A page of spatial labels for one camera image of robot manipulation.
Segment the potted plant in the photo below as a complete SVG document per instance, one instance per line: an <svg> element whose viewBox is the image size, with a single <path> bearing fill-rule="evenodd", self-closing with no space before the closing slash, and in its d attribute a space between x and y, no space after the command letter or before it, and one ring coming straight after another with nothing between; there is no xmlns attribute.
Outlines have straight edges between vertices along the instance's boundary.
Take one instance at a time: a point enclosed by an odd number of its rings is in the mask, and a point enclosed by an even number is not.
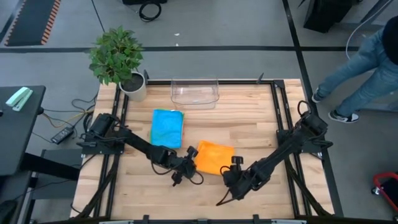
<svg viewBox="0 0 398 224"><path fill-rule="evenodd" d="M141 102L146 97L145 77L137 70L142 47L132 34L119 27L98 37L90 51L90 70L101 84L116 83L131 100Z"/></svg>

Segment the blue towel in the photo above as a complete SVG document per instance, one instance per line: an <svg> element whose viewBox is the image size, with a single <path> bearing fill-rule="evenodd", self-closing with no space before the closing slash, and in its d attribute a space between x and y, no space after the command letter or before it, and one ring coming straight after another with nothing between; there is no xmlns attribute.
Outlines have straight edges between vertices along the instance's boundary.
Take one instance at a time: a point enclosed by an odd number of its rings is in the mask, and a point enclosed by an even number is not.
<svg viewBox="0 0 398 224"><path fill-rule="evenodd" d="M150 142L155 146L181 148L183 117L181 111L154 110Z"/></svg>

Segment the wooden tabletop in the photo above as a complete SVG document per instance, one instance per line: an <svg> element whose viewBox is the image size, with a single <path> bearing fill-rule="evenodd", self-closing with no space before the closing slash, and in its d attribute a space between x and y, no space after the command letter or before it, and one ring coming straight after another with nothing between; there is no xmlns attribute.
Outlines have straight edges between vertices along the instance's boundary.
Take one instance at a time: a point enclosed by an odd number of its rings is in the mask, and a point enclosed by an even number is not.
<svg viewBox="0 0 398 224"><path fill-rule="evenodd" d="M299 119L297 103L304 100L302 85L298 79L285 80L285 85L295 123ZM220 85L219 91L220 99L215 109L184 111L183 143L177 151L179 156L184 156L188 146L197 147L200 140L233 146L235 155L244 157L245 169L277 147L277 123L270 85ZM111 112L114 93L114 85L100 87L94 116ZM130 101L126 125L149 141L152 112L157 108L175 109L169 86L148 86L147 98L143 102ZM309 154L300 157L307 187L324 208L333 213L321 160ZM73 201L77 210L82 210L97 190L102 161L103 156L98 155L80 172ZM126 146L119 164L112 219L140 220L143 215L163 220L247 219L253 214L259 214L260 218L293 218L283 163L275 168L271 180L262 189L249 192L243 200L219 207L215 205L227 191L220 175L203 174L205 181L202 185L193 185L184 179L176 187L172 187L170 176L171 173L156 175L145 155ZM301 195L297 195L303 214ZM101 214L104 214L107 196L108 191L104 194Z"/></svg>

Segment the sneaker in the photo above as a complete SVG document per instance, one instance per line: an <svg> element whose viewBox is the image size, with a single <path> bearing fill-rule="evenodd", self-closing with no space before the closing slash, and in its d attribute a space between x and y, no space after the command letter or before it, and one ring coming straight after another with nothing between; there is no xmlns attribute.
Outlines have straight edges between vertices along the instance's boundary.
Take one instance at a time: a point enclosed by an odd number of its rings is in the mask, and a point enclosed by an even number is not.
<svg viewBox="0 0 398 224"><path fill-rule="evenodd" d="M317 90L315 90L315 93L312 95L312 101L314 102L314 103L319 103L319 102L321 102L321 100L323 100L324 99L324 97L322 97L322 96L320 96L319 94L318 94L318 88L317 88Z"/></svg>
<svg viewBox="0 0 398 224"><path fill-rule="evenodd" d="M333 121L339 121L339 122L346 123L346 124L355 123L359 120L359 116L357 114L353 113L349 117L344 117L344 116L339 115L336 110L329 112L328 116Z"/></svg>

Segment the gray floor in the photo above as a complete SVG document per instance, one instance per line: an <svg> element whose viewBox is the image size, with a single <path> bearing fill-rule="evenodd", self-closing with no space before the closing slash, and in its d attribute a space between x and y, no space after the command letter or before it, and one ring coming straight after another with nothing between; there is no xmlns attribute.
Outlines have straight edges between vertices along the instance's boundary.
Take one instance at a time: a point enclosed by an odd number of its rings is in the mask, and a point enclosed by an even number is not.
<svg viewBox="0 0 398 224"><path fill-rule="evenodd" d="M17 0L0 2L2 27ZM137 6L127 7L120 0L94 0L106 30L123 25L136 32L147 47L264 45L293 46L289 26L280 0L169 0L158 20L143 23L134 12ZM352 30L335 26L327 34L302 28L307 3L297 8L299 0L289 0L301 46L345 46ZM398 1L384 13L378 23L396 14ZM369 3L350 11L348 19L355 20L369 9ZM94 7L89 0L64 0L60 7L49 42L35 47L91 47L102 33ZM360 30L350 45L359 45L371 32ZM344 52L304 52L305 64L312 88L315 89L329 73L346 61ZM144 52L140 70L146 69L151 78L300 78L295 52L279 51L199 51ZM72 109L74 98L91 99L98 90L98 82L88 70L90 61L85 53L0 54L1 86L45 85L43 107L55 110ZM318 106L320 116L333 109L369 74L342 85ZM391 100L394 95L384 100ZM72 114L49 113L60 119ZM353 125L329 122L327 140L335 145L330 149L331 163L344 215L347 217L380 218L390 220L394 212L382 197L370 194L374 174L398 170L398 151L394 142L398 115L360 112L361 121ZM39 116L34 128L45 138L53 129ZM28 151L40 154L42 149L74 148L76 139L54 146L32 136ZM69 216L71 200L48 200L36 204L33 218L38 221L63 220Z"/></svg>

